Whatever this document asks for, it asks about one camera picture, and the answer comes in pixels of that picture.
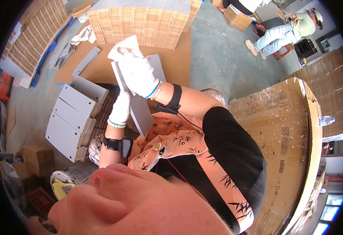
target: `window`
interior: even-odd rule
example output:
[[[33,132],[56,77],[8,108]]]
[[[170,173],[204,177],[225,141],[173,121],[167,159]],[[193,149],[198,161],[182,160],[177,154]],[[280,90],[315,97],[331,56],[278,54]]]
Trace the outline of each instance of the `window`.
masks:
[[[318,225],[315,228],[313,235],[322,235],[329,227],[329,224],[334,220],[340,207],[343,205],[343,194],[328,194],[325,207],[321,213]]]

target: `jeans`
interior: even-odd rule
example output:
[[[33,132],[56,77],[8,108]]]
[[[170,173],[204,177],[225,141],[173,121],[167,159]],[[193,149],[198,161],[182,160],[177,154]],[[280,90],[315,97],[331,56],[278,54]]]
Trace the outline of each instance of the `jeans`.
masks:
[[[295,38],[293,29],[290,23],[273,27],[265,32],[264,36],[254,43],[254,47],[257,51],[263,49],[263,54],[268,56],[289,43],[296,43],[298,40]]]

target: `cap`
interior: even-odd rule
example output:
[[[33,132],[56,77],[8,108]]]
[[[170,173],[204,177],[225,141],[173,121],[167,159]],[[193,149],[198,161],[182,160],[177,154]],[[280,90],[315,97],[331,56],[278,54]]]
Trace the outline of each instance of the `cap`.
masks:
[[[314,10],[315,12],[315,15],[316,15],[316,18],[321,22],[323,23],[323,17],[321,16],[321,14],[319,12],[317,12],[316,10]]]

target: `work glove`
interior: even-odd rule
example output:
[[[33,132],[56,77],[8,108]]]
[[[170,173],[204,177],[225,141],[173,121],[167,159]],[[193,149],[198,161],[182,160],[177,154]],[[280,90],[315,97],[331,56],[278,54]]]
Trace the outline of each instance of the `work glove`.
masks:
[[[109,115],[108,124],[111,125],[111,122],[112,124],[117,125],[116,127],[118,128],[124,128],[129,114],[130,95],[128,92],[120,91],[116,102],[113,104],[113,110]]]
[[[134,54],[124,49],[122,54],[123,59],[118,61],[118,66],[127,87],[133,95],[139,94],[148,98],[155,92],[159,82],[153,77],[153,68],[140,52]]]

